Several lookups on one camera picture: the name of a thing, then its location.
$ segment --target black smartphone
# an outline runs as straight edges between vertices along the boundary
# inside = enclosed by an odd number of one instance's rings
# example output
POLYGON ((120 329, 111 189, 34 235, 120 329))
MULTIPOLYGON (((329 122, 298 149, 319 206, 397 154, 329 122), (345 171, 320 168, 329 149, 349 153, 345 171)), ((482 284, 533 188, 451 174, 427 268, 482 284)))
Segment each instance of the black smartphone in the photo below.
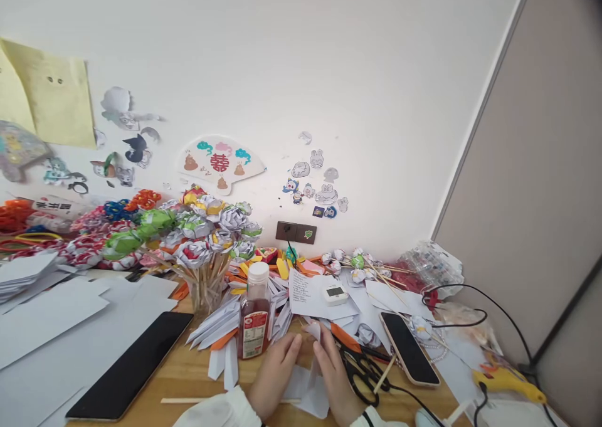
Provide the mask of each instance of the black smartphone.
POLYGON ((381 313, 380 317, 408 379, 419 386, 439 386, 441 381, 437 373, 406 322, 392 313, 381 313))
POLYGON ((164 312, 67 412, 67 419, 116 422, 193 319, 164 312))

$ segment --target wooden desk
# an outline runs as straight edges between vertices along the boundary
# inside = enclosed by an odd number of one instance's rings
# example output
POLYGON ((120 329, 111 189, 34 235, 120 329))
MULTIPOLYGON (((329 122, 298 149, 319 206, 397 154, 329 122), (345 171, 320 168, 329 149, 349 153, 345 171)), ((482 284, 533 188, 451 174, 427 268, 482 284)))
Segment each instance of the wooden desk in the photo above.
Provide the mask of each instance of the wooden desk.
MULTIPOLYGON (((192 312, 190 299, 184 299, 174 311, 192 312)), ((113 425, 117 427, 171 427, 191 405, 161 404, 162 398, 208 398, 225 392, 223 374, 218 381, 213 381, 207 376, 209 350, 199 352, 189 350, 189 347, 184 345, 190 332, 199 323, 198 320, 193 322, 183 333, 163 365, 150 379, 123 419, 113 425)), ((300 332, 300 329, 301 323, 295 316, 289 331, 300 332)), ((309 335, 304 337, 297 361, 300 366, 309 368, 311 365, 314 355, 311 342, 309 335)), ((239 361, 239 384, 245 391, 251 387, 262 358, 263 356, 260 356, 247 361, 239 361)), ((446 418, 458 406, 456 399, 443 379, 441 379, 441 386, 437 389, 420 388, 410 384, 403 371, 397 366, 393 366, 389 373, 389 380, 396 386, 405 387, 412 391, 439 417, 446 418)), ((420 408, 414 399, 395 389, 392 389, 390 393, 381 391, 379 395, 381 402, 377 411, 384 420, 403 421, 410 426, 414 426, 415 414, 420 408)), ((267 425, 270 427, 306 427, 308 425, 336 426, 337 424, 330 412, 328 417, 322 420, 297 409, 295 406, 281 404, 268 420, 267 425)), ((72 421, 68 423, 68 426, 107 427, 107 424, 72 421)), ((454 424, 454 427, 470 426, 470 422, 464 415, 454 424)))

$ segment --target small white device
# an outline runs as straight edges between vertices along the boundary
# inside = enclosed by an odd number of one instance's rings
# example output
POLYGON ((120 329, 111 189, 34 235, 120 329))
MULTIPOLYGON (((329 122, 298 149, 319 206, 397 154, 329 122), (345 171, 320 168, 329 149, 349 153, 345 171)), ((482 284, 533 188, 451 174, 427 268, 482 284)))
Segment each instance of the small white device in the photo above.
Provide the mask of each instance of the small white device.
POLYGON ((341 305, 349 298, 349 294, 341 283, 326 286, 323 290, 323 294, 328 306, 341 305))

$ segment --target wall outlet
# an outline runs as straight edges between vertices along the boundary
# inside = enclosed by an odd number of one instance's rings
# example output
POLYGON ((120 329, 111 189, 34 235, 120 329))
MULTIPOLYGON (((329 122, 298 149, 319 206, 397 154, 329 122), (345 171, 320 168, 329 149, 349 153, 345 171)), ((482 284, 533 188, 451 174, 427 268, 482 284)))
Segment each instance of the wall outlet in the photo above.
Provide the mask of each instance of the wall outlet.
POLYGON ((276 239, 313 244, 316 226, 279 221, 276 226, 276 239))

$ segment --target hand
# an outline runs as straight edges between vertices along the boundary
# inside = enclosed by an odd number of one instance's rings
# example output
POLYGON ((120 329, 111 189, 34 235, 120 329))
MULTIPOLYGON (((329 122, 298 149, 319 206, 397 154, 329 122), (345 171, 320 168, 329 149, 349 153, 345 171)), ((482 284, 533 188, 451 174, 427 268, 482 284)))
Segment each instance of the hand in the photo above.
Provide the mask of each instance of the hand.
POLYGON ((362 415, 365 407, 351 389, 347 372, 331 332, 322 323, 320 323, 320 329, 324 346, 322 347, 317 341, 314 342, 314 353, 324 377, 330 409, 340 427, 349 427, 362 415))
POLYGON ((288 333, 273 344, 263 358, 255 382, 246 396, 263 422, 272 415, 280 403, 300 349, 301 335, 288 333))

